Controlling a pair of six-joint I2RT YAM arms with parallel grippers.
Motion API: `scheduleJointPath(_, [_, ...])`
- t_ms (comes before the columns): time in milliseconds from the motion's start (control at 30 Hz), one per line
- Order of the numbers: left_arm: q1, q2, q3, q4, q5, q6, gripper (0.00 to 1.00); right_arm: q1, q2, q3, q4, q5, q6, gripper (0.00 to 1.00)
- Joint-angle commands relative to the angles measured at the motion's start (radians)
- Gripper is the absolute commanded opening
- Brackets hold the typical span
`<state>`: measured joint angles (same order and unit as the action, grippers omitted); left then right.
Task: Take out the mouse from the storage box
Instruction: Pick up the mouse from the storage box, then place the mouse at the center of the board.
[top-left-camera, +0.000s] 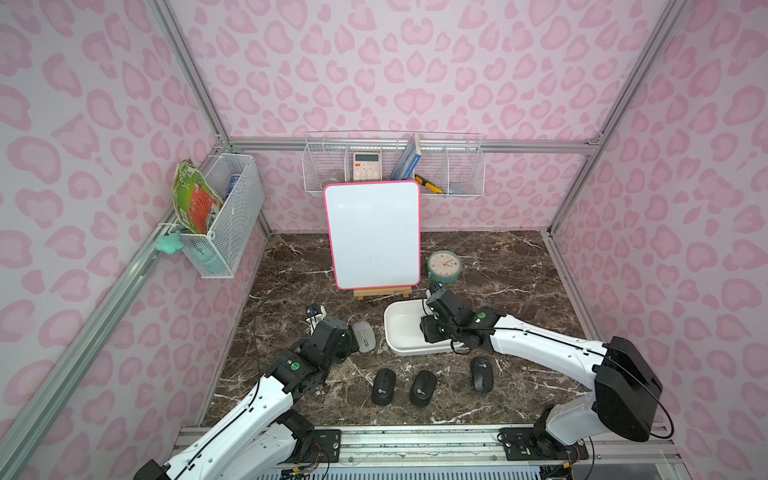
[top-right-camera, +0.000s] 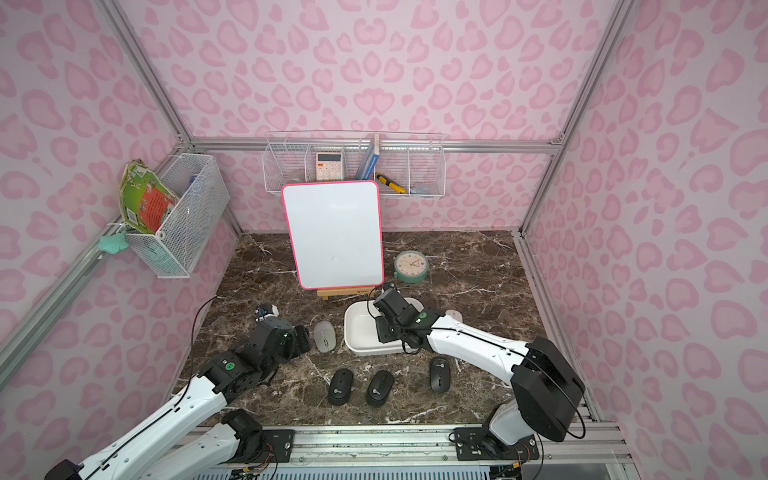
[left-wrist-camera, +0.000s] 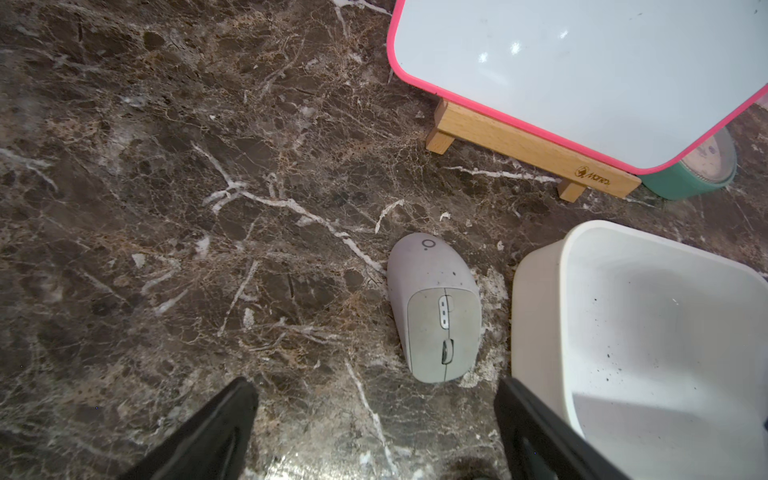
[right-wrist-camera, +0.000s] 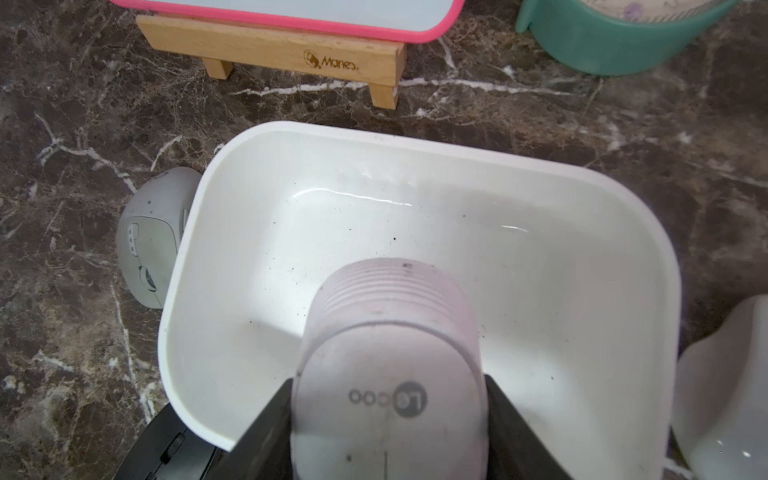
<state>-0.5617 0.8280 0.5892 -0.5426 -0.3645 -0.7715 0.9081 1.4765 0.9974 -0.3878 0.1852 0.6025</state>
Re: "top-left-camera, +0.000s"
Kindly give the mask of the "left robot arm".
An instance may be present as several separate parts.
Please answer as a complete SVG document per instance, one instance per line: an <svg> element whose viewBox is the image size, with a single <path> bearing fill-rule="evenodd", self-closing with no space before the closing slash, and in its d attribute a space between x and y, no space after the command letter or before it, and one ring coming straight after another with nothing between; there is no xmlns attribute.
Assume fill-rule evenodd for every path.
<svg viewBox="0 0 768 480"><path fill-rule="evenodd" d="M369 352L375 333L366 321L349 324L307 311L311 334L266 368L251 391L214 427L160 464L147 461L136 479L252 479L311 448L314 426L293 410L297 400L325 383L333 366Z"/></svg>

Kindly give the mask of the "black slim mouse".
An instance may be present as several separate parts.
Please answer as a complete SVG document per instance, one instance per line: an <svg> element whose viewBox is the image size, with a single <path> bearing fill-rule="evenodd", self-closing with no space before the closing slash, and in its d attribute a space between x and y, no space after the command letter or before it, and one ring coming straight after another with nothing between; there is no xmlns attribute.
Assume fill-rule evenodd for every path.
<svg viewBox="0 0 768 480"><path fill-rule="evenodd" d="M421 370L413 380L409 391L410 402L420 408L430 404L437 387L437 377L429 370Z"/></svg>

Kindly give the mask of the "grey computer mouse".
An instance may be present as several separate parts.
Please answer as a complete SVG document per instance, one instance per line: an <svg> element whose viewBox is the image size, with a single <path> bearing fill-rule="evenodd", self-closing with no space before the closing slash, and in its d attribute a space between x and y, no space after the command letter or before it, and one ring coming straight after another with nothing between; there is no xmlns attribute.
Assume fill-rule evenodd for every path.
<svg viewBox="0 0 768 480"><path fill-rule="evenodd" d="M373 327L367 321L360 321L351 326L354 340L357 343L357 351L360 353L371 352L377 345Z"/></svg>

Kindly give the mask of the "white storage box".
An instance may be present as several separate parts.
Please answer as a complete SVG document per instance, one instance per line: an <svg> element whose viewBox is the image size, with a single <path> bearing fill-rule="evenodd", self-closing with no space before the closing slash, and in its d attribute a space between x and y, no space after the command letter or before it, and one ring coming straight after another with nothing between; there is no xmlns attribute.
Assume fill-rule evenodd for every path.
<svg viewBox="0 0 768 480"><path fill-rule="evenodd" d="M425 315L424 300L414 299L392 303L384 312L387 344L398 356L419 356L451 353L449 340L428 343L420 329Z"/></svg>

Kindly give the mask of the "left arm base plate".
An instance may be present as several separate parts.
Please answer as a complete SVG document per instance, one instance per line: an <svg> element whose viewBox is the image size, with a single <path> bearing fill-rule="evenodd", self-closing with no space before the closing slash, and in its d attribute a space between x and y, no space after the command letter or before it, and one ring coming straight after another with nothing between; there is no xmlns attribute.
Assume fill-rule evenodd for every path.
<svg viewBox="0 0 768 480"><path fill-rule="evenodd" d="M341 429L315 429L305 432L296 442L286 463L338 463L342 440Z"/></svg>

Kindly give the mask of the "black mouse rounded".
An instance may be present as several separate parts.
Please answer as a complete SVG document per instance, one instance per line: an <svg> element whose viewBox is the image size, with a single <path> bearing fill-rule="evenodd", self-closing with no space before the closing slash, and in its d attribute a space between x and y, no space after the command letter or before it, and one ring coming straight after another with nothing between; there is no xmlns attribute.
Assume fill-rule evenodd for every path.
<svg viewBox="0 0 768 480"><path fill-rule="evenodd" d="M470 364L473 389L478 393L489 393L494 387L494 372L487 358L475 357Z"/></svg>

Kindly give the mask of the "black mouse with logo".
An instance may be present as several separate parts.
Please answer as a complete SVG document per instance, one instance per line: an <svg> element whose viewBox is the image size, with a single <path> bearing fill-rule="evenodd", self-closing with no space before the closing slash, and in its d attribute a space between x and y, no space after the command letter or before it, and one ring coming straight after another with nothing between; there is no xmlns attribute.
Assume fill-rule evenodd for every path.
<svg viewBox="0 0 768 480"><path fill-rule="evenodd" d="M371 389L371 401L378 406L392 403L396 387L396 373L389 368L377 371Z"/></svg>

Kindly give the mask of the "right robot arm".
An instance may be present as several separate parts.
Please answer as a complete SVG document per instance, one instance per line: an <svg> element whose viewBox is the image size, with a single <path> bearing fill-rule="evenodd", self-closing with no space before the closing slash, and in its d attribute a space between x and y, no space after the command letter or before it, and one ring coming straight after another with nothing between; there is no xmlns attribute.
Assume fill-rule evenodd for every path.
<svg viewBox="0 0 768 480"><path fill-rule="evenodd" d="M630 340L579 339L491 307L474 310L447 288L428 294L424 310L420 330L428 343L447 340L519 357L587 388L568 403L545 407L531 427L501 430L508 458L574 460L586 456L584 440L605 433L637 443L650 439L663 387Z"/></svg>

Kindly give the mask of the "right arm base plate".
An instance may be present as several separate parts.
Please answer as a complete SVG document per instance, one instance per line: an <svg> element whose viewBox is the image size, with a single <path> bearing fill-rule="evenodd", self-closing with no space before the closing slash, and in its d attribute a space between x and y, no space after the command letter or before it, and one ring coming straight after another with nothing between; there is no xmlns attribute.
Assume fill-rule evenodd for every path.
<svg viewBox="0 0 768 480"><path fill-rule="evenodd" d="M503 446L508 461L568 461L571 463L590 458L583 441L564 445L544 430L534 427L502 428L497 441Z"/></svg>

